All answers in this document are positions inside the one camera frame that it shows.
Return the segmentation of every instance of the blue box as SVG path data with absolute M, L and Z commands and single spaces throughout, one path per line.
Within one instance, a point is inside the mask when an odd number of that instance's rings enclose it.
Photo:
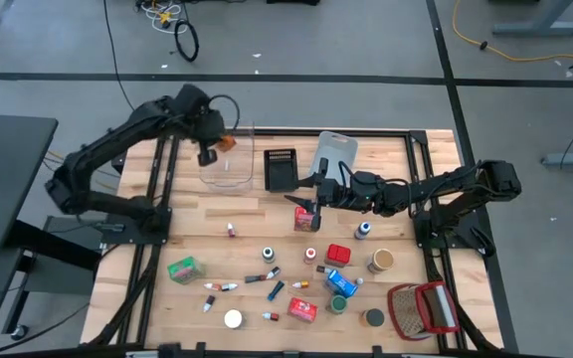
M 346 298 L 353 296 L 353 294 L 357 292 L 357 286 L 348 279 L 342 277 L 337 269 L 334 269 L 328 274 L 325 285 L 331 292 L 341 294 Z

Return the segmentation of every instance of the wooden tabletop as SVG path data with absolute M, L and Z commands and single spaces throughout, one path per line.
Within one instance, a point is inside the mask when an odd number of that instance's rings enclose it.
M 461 165 L 450 130 L 428 130 L 427 134 L 435 173 Z M 403 139 L 357 139 L 359 149 L 354 170 L 372 171 L 383 178 L 410 180 Z M 264 150 L 294 147 L 298 174 L 304 178 L 316 146 L 317 137 L 314 136 L 256 136 L 253 188 L 244 194 L 225 195 L 210 190 L 200 180 L 194 145 L 182 143 L 170 201 L 173 220 L 169 242 L 163 247 L 158 267 L 147 330 L 148 347 L 181 342 L 183 347 L 193 349 L 197 342 L 206 342 L 208 350 L 370 352 L 373 345 L 381 345 L 384 352 L 389 353 L 438 351 L 434 338 L 420 342 L 402 340 L 388 314 L 388 289 L 400 283 L 426 281 L 423 257 L 415 246 L 412 222 L 406 213 L 382 218 L 325 208 L 319 232 L 296 232 L 293 230 L 294 204 L 283 195 L 265 191 Z M 148 141 L 129 150 L 118 195 L 131 197 L 145 193 L 154 147 L 155 142 Z M 418 164 L 423 167 L 419 155 Z M 300 189 L 295 195 L 312 198 L 314 192 Z M 371 233 L 366 240 L 356 241 L 353 232 L 364 221 L 372 224 Z M 235 225 L 236 238 L 227 236 L 227 223 Z M 325 275 L 315 271 L 315 265 L 323 265 L 329 244 L 352 250 L 349 266 L 340 271 L 348 278 L 363 277 L 365 281 L 349 299 L 347 310 L 341 315 L 330 314 L 324 309 L 330 293 L 322 286 Z M 274 248 L 277 259 L 273 264 L 263 261 L 261 250 L 264 247 Z M 304 250 L 309 247 L 317 250 L 313 265 L 302 261 Z M 395 263 L 393 268 L 375 275 L 367 270 L 366 261 L 380 248 L 390 250 Z M 133 251 L 132 246 L 122 246 L 100 264 L 82 342 L 98 335 L 122 303 Z M 167 266 L 188 256 L 206 267 L 207 276 L 187 285 L 172 281 Z M 452 250 L 451 256 L 462 306 L 486 338 L 502 346 L 482 259 L 471 250 Z M 282 269 L 278 279 L 284 281 L 286 287 L 269 302 L 267 295 L 277 281 L 244 283 L 244 276 L 267 273 L 274 266 Z M 290 287 L 300 280 L 309 280 L 310 287 Z M 203 287 L 206 282 L 234 282 L 239 287 L 228 292 L 214 292 Z M 214 294 L 216 301 L 209 312 L 203 313 L 203 303 L 209 294 Z M 287 316 L 287 305 L 292 297 L 317 304 L 319 311 L 313 323 Z M 139 307 L 138 302 L 131 320 L 131 340 L 135 337 Z M 379 308 L 385 313 L 383 326 L 367 328 L 359 324 L 358 316 L 369 308 Z M 243 313 L 245 321 L 240 329 L 225 326 L 223 317 L 229 309 Z M 262 319 L 263 312 L 278 313 L 280 321 Z

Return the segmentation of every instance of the concrete floor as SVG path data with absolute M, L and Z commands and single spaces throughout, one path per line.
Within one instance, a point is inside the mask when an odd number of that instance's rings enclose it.
M 144 14 L 131 10 L 131 1 L 107 2 L 122 74 L 253 75 L 258 71 L 261 75 L 443 77 L 423 1 L 333 0 L 318 7 L 269 6 L 260 0 L 190 4 L 201 41 L 194 64 L 170 55 L 175 51 L 171 36 L 151 29 Z M 559 60 L 560 65 L 554 61 L 517 64 L 464 43 L 451 27 L 455 1 L 436 3 L 456 79 L 573 81 L 573 71 L 567 75 L 573 60 Z M 459 28 L 515 56 L 573 53 L 573 37 L 491 36 L 491 24 L 534 16 L 549 3 L 464 0 Z M 565 18 L 573 20 L 573 6 Z M 0 26 L 0 73 L 113 73 L 101 3 L 14 0 Z M 124 122 L 130 113 L 116 82 L 77 80 L 85 79 L 0 81 L 0 114 L 55 117 L 60 125 L 52 149 L 75 150 Z M 209 93 L 233 96 L 243 117 L 256 125 L 457 129 L 443 85 L 253 79 L 198 85 Z M 538 163 L 544 153 L 562 151 L 573 135 L 573 89 L 524 85 L 459 87 L 459 95 L 475 157 L 511 161 L 523 184 L 523 194 L 515 201 L 488 206 L 519 350 L 573 357 L 573 174 L 548 171 Z M 174 94 L 182 83 L 134 81 L 124 86 L 132 103 L 139 104 Z M 20 215 L 36 226 L 43 226 L 48 215 L 60 215 L 43 190 L 49 175 L 42 168 Z M 117 185 L 112 178 L 98 175 L 97 179 Z M 36 332 L 85 300 L 33 294 L 22 321 Z M 18 350 L 74 346 L 82 325 L 82 319 L 72 320 L 46 340 L 29 342 Z M 8 342 L 0 335 L 0 346 Z

